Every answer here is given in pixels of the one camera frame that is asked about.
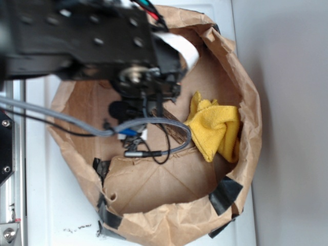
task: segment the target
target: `hole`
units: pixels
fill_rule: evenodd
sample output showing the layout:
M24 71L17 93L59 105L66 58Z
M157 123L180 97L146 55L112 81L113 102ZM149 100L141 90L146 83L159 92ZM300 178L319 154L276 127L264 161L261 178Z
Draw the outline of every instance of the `hole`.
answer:
M112 193L109 199L111 201L115 201L116 200L116 193Z
M5 171L6 173L9 173L9 172L10 172L10 167L5 167L5 168L4 168L4 171Z
M135 37L133 42L136 46L142 48L144 46L144 41L140 37Z
M72 15L72 12L67 9L62 9L59 12L62 16L65 16L65 17L71 17L71 15Z
M94 14L90 16L90 21L94 24L99 24L100 23L99 17L97 15L94 15Z
M104 41L101 40L100 38L95 37L93 41L94 41L94 43L95 43L96 45L98 45L98 46L102 46L102 45L104 45Z

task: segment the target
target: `gray wall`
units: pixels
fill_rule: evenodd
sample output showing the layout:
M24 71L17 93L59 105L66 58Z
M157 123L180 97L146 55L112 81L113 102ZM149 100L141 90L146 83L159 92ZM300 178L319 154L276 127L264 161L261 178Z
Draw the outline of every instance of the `gray wall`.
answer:
M258 246L328 245L328 1L232 0L239 58L258 88Z

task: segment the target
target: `black cable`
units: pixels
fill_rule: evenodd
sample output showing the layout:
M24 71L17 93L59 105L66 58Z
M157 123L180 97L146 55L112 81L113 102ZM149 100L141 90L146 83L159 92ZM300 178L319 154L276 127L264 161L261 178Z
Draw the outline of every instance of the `black cable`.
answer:
M0 107L0 110L4 110L6 112L9 112L9 113L12 113L12 114L15 114L15 115L19 115L19 116L24 117L24 118L29 118L29 119L41 121L43 123L52 125L53 127L56 127L56 128L58 128L59 130L61 130L63 132L69 133L69 134L77 136L77 137L95 137L95 135L93 135L93 134L84 134L84 133L78 133L78 132L73 132L73 131L67 130L66 128L64 128L64 127L62 127L62 126L60 126L56 123L53 123L53 122L48 121L46 119L42 119L42 118L34 117L34 116L31 116L31 115L27 115L25 113L18 113L18 112L15 112L13 110L4 109L4 108L1 108L1 107Z
M165 137L166 137L166 140L167 140L167 143L168 143L168 154L166 155L166 158L164 161L158 161L154 154L153 154L153 151L151 151L149 145L147 144L147 142L145 140L143 140L141 137L140 137L140 140L141 142L146 146L148 152L150 153L151 157L153 158L154 162L156 162L157 164L159 165L162 165L164 163L166 163L169 158L170 158L170 154L171 154L171 143L170 143L170 139L169 139L169 134L168 132L166 131L165 127L163 126L163 124L159 124L159 126L162 128L162 130L165 132Z
M144 114L144 118L148 118L148 113L147 113L147 104L148 100L147 97L145 96L142 101L142 113Z
M131 1L139 4L144 10L154 13L158 18L157 23L162 24L164 26L165 31L169 31L169 28L166 25L166 22L165 22L163 16L157 11L155 6L149 0L146 0L148 5L144 4L140 0L131 0Z
M156 109L157 117L163 117L163 94L162 93L157 93L156 94Z

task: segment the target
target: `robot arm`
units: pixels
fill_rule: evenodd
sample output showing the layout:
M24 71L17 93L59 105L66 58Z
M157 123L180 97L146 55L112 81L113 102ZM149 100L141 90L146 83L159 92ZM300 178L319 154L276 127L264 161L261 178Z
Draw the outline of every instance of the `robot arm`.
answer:
M140 2L157 26L145 11L116 0L0 1L0 79L107 79L122 96L109 107L120 124L153 108L161 112L163 101L179 96L186 71L179 53L156 35L168 31L162 17L150 2ZM145 128L124 139L130 156Z

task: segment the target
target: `black tape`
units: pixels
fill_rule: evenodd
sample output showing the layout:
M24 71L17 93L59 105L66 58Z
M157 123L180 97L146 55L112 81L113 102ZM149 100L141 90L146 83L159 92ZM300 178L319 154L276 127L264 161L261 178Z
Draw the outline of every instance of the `black tape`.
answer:
M99 214L100 218L102 219L102 221L105 222L108 226L110 226L111 228L114 228L114 229L118 229L123 218L116 214L109 212L106 209L106 206L107 206L107 203L106 203L105 197L103 194L101 194L99 202L98 202L98 208L99 208L98 214Z
M228 223L226 223L225 225L221 226L220 228L218 229L215 229L213 231L211 231L209 233L209 236L210 238L215 238L217 235L219 235L229 224L230 224L231 221L229 221Z
M101 225L101 222L98 221L98 225L99 225L99 234L103 234L105 236L109 236L109 237L113 237L113 238L117 238L117 239L121 239L121 240L126 240L125 237L122 237L121 235L117 234L116 232L113 232L111 230L108 230L107 228L103 227Z
M214 28L218 33L221 34L220 29L219 29L219 26L218 26L217 24L215 24L215 25L213 26L213 28Z
M98 158L94 158L92 166L93 169L96 170L97 174L101 178L102 185L104 185L104 180L106 175L108 174L109 165L111 164L110 160L102 161Z
M209 194L209 199L217 215L223 214L237 199L242 185L225 177L215 191Z

